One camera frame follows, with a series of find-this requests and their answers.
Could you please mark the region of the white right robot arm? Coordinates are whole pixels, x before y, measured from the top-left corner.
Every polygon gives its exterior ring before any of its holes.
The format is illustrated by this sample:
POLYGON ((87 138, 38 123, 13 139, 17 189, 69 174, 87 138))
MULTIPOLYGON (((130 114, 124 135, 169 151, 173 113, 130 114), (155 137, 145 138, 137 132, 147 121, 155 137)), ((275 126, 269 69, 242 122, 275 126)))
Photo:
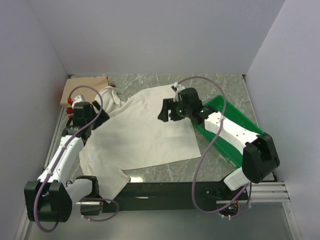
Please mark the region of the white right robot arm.
POLYGON ((237 189, 249 183, 260 183, 280 166, 272 137, 250 131, 228 119, 216 108, 203 105, 194 88, 178 89, 175 97, 165 98, 157 117, 163 122, 188 118, 195 125, 231 144, 241 155, 242 165, 227 175, 219 187, 222 198, 230 200, 237 189))

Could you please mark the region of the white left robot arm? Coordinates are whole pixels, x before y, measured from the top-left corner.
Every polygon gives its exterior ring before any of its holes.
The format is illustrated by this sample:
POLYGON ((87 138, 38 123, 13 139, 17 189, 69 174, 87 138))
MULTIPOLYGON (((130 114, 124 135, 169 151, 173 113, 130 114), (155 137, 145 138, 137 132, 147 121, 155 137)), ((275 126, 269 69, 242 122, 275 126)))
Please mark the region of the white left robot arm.
POLYGON ((64 223, 69 219, 75 203, 84 198, 94 201, 100 195, 96 176, 78 176, 74 186, 67 186, 66 183, 92 131, 110 117, 96 100, 92 103, 78 102, 67 112, 73 115, 62 130, 58 149, 49 165, 36 181, 29 181, 24 187, 27 216, 32 222, 64 223))

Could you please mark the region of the white t shirt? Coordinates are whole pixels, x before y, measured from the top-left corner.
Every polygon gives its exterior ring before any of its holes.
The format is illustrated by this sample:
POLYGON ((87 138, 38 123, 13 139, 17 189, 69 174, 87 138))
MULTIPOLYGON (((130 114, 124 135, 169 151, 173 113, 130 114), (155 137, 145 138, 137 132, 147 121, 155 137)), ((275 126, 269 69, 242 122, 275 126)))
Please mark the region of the white t shirt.
POLYGON ((163 99, 175 96, 170 85, 140 90, 127 101, 117 88, 107 86, 95 100, 109 120, 93 130, 79 153, 82 172, 98 180, 99 195, 114 199, 130 181, 134 170, 200 157, 191 121, 158 119, 163 99))

